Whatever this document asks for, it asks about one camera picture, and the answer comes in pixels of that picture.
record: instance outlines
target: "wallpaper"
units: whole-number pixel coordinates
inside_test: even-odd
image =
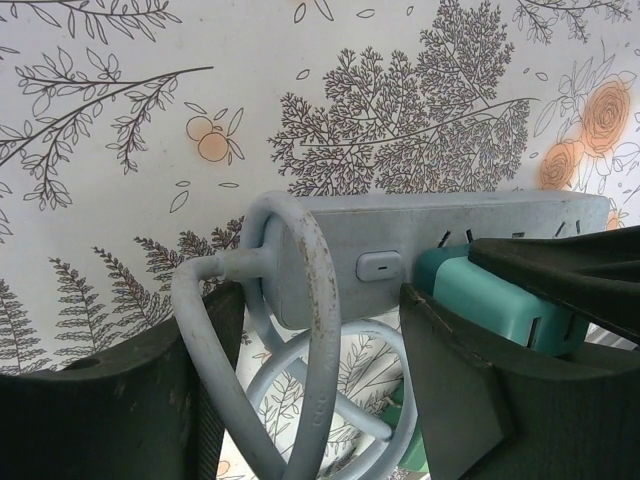
[[[174,269],[237,247],[268,190],[565,189],[607,196],[607,228],[639,223],[639,10],[0,0],[0,372],[60,369],[170,318]],[[268,353],[250,321],[242,343],[246,386]],[[399,378],[386,345],[344,339],[353,401],[380,412]],[[285,457],[302,396],[283,374],[259,411]],[[325,473],[369,440],[336,417]],[[229,439],[218,478],[253,478]]]

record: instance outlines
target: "power strip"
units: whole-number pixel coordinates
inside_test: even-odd
[[[380,315],[398,304],[400,285],[431,248],[475,238],[564,238],[602,231],[604,197],[561,191],[357,195],[301,199],[326,238],[338,279],[343,320]],[[273,217],[264,243],[277,252],[262,279],[278,322],[309,328],[311,308],[297,245]]]

